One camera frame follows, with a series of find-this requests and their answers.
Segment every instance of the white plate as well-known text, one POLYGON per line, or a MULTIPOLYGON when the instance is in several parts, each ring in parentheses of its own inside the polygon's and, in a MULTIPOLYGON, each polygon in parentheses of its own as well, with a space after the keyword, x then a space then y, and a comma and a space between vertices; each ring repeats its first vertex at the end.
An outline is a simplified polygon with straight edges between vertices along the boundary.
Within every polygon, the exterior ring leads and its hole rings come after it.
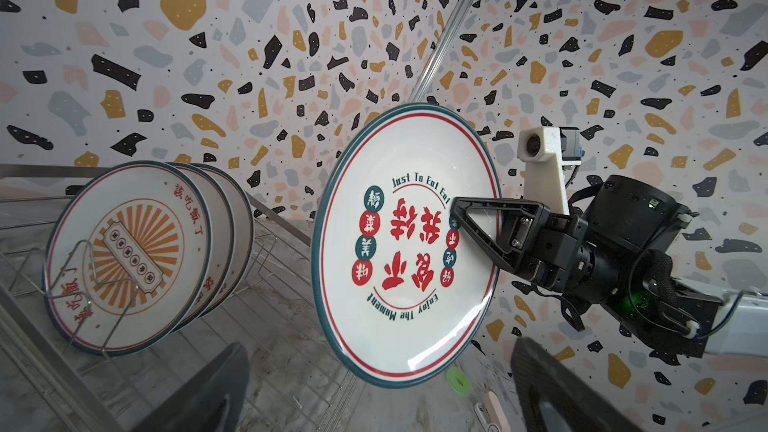
POLYGON ((195 164, 195 166, 208 172, 208 175, 213 177, 216 183, 219 184, 219 187, 221 187, 221 190, 224 191, 226 200, 232 210, 234 222, 234 250, 232 252, 230 270, 224 277, 224 283, 221 285, 221 289, 219 289, 216 297, 208 303, 205 311, 203 311, 203 314, 207 314, 230 296, 245 273, 251 249, 254 246, 254 219, 251 216, 248 198, 234 178, 216 167, 206 164, 195 164))
POLYGON ((208 210, 184 174, 160 162, 112 168, 72 199, 48 242, 45 279, 53 294, 67 295, 45 300, 54 324, 69 340, 82 323, 74 345, 94 354, 152 345, 197 297, 210 242, 208 210), (59 277, 82 239, 93 244, 96 277, 83 245, 59 277), (139 284, 138 293, 129 278, 139 284))
MULTIPOLYGON (((455 196, 499 197, 488 150, 456 114, 401 106, 344 151, 312 239, 312 285, 334 351, 389 388, 430 379, 469 343, 498 270, 456 232, 455 196)), ((473 216, 495 236, 494 216, 473 216)))
POLYGON ((203 195, 203 200, 210 214, 211 233, 210 262, 208 262, 203 287, 197 293, 197 297, 190 310, 187 311, 187 314, 176 326, 176 330, 178 330, 202 314, 207 305, 218 295, 221 286, 224 284, 224 278, 229 270, 234 249, 232 240, 234 237, 234 225, 232 223, 232 211, 229 203, 226 200, 224 191, 221 190, 214 177, 196 166, 176 162, 171 162, 170 164, 178 168, 189 180, 194 182, 203 195))

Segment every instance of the green ring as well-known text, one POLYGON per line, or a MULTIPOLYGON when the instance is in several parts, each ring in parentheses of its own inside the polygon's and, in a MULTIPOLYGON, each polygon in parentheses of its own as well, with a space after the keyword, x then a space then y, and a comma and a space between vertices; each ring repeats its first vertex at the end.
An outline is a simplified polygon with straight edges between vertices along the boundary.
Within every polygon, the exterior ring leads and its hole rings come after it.
POLYGON ((472 393, 472 384, 469 383, 469 379, 467 379, 467 376, 464 375, 460 368, 451 367, 448 369, 446 380, 456 394, 462 397, 469 397, 472 393))

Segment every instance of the terrazzo pattern panel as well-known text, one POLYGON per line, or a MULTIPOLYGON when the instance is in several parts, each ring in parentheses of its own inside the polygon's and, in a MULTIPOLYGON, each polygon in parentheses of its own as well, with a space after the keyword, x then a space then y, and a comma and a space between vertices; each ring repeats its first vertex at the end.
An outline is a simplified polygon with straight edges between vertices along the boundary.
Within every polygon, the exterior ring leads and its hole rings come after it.
MULTIPOLYGON (((766 12, 768 0, 476 0, 429 100, 472 122, 505 197, 522 194, 520 130, 578 127, 569 194, 611 174, 658 187, 700 214, 668 251, 678 277, 768 292, 766 12)), ((598 306, 579 333, 514 280, 502 274, 475 336, 502 377, 527 336, 646 430, 765 403, 768 360, 669 356, 598 306)))
POLYGON ((2 161, 210 162, 308 219, 341 150, 408 99, 456 1, 0 0, 2 161))

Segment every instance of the wire dish rack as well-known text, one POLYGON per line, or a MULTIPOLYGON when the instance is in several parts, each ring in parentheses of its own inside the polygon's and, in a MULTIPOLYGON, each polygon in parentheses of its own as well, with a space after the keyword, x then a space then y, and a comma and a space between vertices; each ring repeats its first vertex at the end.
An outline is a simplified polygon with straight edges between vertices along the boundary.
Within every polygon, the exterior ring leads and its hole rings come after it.
POLYGON ((0 428, 129 430, 233 342, 251 357, 238 430, 334 430, 351 416, 362 384, 317 318, 296 228, 309 223, 255 219, 246 273, 224 303, 145 350, 98 356, 72 347, 44 306, 45 246, 70 198, 0 200, 0 428))

